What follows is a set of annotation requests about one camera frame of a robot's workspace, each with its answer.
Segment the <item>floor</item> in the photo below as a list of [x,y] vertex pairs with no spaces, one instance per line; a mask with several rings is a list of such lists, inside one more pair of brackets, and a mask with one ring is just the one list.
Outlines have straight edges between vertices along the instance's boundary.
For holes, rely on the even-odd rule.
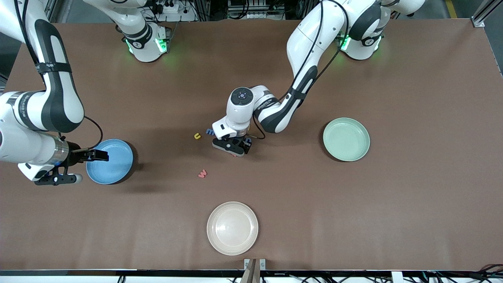
[[[414,16],[400,15],[400,20],[406,19],[444,19],[450,18],[445,1],[452,1],[458,18],[469,18],[473,15],[483,0],[427,0]],[[98,9],[82,0],[66,0],[58,22],[62,23],[110,23],[112,22]],[[499,65],[503,65],[503,5],[500,5],[485,21],[485,30],[491,43],[494,57]],[[19,42],[0,34],[0,75],[9,76],[10,70],[19,50]],[[0,90],[4,83],[0,80]]]

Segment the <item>blue bowl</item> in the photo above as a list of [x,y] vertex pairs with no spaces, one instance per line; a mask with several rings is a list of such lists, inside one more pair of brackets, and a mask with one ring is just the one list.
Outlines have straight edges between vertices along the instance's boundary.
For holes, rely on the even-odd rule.
[[108,161],[86,163],[89,178],[101,185],[110,185],[122,180],[133,166],[133,151],[120,139],[108,139],[101,142],[97,150],[108,153]]

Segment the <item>white plate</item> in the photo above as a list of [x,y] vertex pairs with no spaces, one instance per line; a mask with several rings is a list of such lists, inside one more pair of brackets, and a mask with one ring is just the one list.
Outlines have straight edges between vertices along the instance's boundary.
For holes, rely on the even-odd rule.
[[239,255],[255,243],[259,222],[246,204],[230,201],[219,205],[211,213],[206,233],[215,250],[225,255]]

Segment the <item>black strap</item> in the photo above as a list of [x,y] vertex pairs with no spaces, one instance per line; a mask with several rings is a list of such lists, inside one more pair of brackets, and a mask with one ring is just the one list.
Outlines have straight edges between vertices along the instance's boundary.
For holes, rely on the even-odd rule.
[[395,4],[397,4],[398,2],[400,2],[400,0],[395,0],[395,1],[391,2],[391,3],[389,3],[389,4],[381,5],[381,6],[383,6],[383,7],[391,7],[391,6],[395,5]]
[[289,88],[288,93],[290,93],[295,99],[306,99],[307,93],[301,93],[300,91]]
[[48,62],[48,63],[38,63],[35,64],[35,68],[37,68],[37,72],[39,74],[45,74],[50,72],[68,72],[71,73],[71,67],[68,63],[57,63],[57,62]]

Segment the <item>green indicator light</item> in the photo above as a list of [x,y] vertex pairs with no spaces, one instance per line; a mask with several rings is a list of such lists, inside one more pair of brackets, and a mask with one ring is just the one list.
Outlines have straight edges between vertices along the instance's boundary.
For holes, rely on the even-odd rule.
[[126,39],[127,47],[129,47],[129,53],[133,54],[133,49],[131,49],[131,45],[129,45],[129,42]]
[[376,51],[379,48],[379,42],[381,41],[382,36],[379,36],[379,39],[376,42],[376,48],[374,48],[374,51]]
[[166,52],[167,48],[166,48],[166,42],[164,40],[158,40],[157,38],[155,39],[155,42],[157,44],[157,46],[159,47],[159,51],[161,53],[164,53]]
[[343,42],[343,46],[341,47],[342,51],[345,51],[348,48],[350,41],[351,41],[351,38],[349,38],[349,35],[346,36],[346,39]]

